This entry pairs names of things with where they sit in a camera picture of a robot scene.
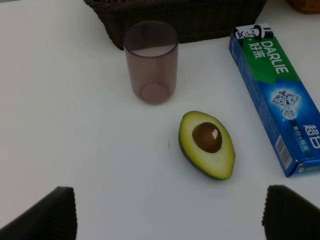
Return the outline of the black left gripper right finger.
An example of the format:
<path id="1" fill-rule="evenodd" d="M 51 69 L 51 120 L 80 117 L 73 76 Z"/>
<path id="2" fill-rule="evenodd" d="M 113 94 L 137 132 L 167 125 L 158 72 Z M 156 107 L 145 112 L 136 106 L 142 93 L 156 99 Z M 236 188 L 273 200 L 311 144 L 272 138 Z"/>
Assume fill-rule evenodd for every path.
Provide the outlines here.
<path id="1" fill-rule="evenodd" d="M 320 208 L 285 185 L 270 185 L 261 224 L 267 240 L 318 240 Z"/>

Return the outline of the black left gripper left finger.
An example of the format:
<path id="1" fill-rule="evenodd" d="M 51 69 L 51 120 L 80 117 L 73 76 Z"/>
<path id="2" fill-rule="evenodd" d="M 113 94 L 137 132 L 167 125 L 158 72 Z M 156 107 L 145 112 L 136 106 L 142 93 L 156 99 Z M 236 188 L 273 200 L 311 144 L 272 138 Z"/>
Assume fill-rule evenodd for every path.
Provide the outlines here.
<path id="1" fill-rule="evenodd" d="M 0 229 L 2 240 L 75 240 L 77 210 L 72 187 L 58 186 Z"/>

